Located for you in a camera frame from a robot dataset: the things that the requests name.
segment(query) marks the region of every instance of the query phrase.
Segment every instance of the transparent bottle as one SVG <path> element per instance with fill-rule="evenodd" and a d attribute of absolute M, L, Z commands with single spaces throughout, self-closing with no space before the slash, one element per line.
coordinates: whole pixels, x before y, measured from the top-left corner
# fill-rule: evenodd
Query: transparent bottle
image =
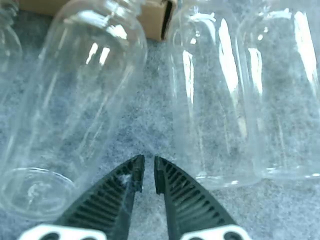
<path fill-rule="evenodd" d="M 146 61 L 141 4 L 74 0 L 53 20 L 1 160 L 6 210 L 49 220 L 88 186 Z"/>
<path fill-rule="evenodd" d="M 21 44 L 12 29 L 18 9 L 18 2 L 0 0 L 0 152 L 9 134 L 9 119 L 14 111 L 7 103 L 17 98 L 12 94 L 13 81 L 22 59 Z"/>
<path fill-rule="evenodd" d="M 237 68 L 238 23 L 222 0 L 185 1 L 168 32 L 176 163 L 207 189 L 258 182 Z"/>
<path fill-rule="evenodd" d="M 263 0 L 239 28 L 264 178 L 320 176 L 319 13 L 316 0 Z"/>

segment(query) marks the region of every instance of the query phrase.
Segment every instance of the gray carpet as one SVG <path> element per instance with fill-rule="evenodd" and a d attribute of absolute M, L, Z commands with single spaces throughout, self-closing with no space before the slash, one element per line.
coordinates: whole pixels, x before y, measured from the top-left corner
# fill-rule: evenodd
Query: gray carpet
<path fill-rule="evenodd" d="M 24 50 L 20 78 L 27 74 L 42 46 L 50 18 L 21 12 L 15 30 Z M 106 146 L 98 178 L 136 154 L 146 157 L 143 193 L 136 195 L 129 240 L 166 240 L 167 226 L 163 196 L 155 193 L 153 156 L 172 160 L 169 79 L 165 44 L 148 41 L 144 81 L 126 108 L 112 144 Z M 18 83 L 17 98 L 24 82 Z M 254 240 L 320 240 L 320 181 L 260 183 L 222 189 L 213 194 Z M 0 240 L 15 240 L 36 224 L 0 211 Z"/>

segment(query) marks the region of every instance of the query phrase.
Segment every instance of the cardboard box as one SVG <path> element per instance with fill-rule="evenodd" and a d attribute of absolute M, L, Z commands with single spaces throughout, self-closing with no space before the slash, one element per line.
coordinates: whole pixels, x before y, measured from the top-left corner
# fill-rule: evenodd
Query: cardboard box
<path fill-rule="evenodd" d="M 54 16 L 68 0 L 20 0 L 20 9 Z M 146 0 L 138 17 L 149 39 L 162 41 L 177 7 L 177 0 Z"/>

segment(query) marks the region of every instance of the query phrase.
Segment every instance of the plastic bottle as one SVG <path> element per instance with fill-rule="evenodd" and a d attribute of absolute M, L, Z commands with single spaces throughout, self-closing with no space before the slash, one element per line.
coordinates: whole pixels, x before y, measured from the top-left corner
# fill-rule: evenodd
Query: plastic bottle
<path fill-rule="evenodd" d="M 19 6 L 17 1 L 0 0 L 0 153 L 9 137 L 13 117 L 14 81 L 22 60 L 19 38 L 12 29 Z"/>
<path fill-rule="evenodd" d="M 320 5 L 262 0 L 243 21 L 244 77 L 253 92 L 264 149 L 256 174 L 272 179 L 320 176 Z"/>
<path fill-rule="evenodd" d="M 74 0 L 57 14 L 2 159 L 0 203 L 34 220 L 88 186 L 144 67 L 142 0 Z"/>
<path fill-rule="evenodd" d="M 252 103 L 237 68 L 237 27 L 222 0 L 191 0 L 168 33 L 176 163 L 210 190 L 260 180 L 253 171 L 252 149 L 259 146 L 251 137 Z"/>

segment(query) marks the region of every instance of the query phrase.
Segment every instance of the bottle bottom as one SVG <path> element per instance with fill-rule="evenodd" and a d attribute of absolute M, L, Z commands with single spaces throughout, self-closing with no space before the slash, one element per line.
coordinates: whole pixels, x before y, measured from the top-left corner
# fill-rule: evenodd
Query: bottle bottom
<path fill-rule="evenodd" d="M 7 171 L 0 183 L 0 205 L 9 213 L 36 221 L 62 214 L 75 191 L 70 179 L 35 167 Z"/>
<path fill-rule="evenodd" d="M 248 177 L 247 175 L 238 176 L 196 176 L 198 183 L 207 190 L 216 190 L 228 187 L 242 187 L 258 183 L 261 178 L 256 176 Z"/>

